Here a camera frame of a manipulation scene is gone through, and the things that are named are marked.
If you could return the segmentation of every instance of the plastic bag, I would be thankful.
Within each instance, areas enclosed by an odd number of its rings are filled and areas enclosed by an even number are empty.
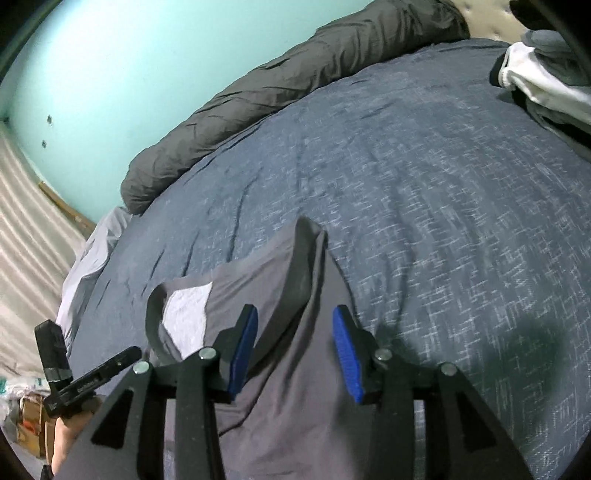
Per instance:
[[[0,399],[19,400],[32,393],[49,395],[49,383],[39,377],[15,377],[10,380],[0,377]]]

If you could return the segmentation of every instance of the tufted headboard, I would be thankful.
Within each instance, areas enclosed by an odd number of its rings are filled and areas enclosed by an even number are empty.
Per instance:
[[[468,22],[472,37],[519,41],[525,27],[513,16],[509,0],[452,0]]]

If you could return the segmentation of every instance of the teal wall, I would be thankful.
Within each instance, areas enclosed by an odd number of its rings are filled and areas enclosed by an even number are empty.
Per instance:
[[[96,221],[121,204],[119,185],[143,148],[367,2],[64,0],[30,40],[10,126],[64,200]]]

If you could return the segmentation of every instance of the gray duvet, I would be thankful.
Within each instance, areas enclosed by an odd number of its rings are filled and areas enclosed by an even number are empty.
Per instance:
[[[244,258],[306,215],[378,341],[457,363],[534,476],[557,478],[591,426],[591,164],[488,85],[505,49],[465,40],[376,64],[205,157],[131,221],[74,373],[147,345],[157,284]]]

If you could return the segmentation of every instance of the black strap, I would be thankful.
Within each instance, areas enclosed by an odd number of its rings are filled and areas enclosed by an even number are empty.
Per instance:
[[[41,480],[52,480],[53,472],[51,471],[51,465],[43,465],[41,470]]]

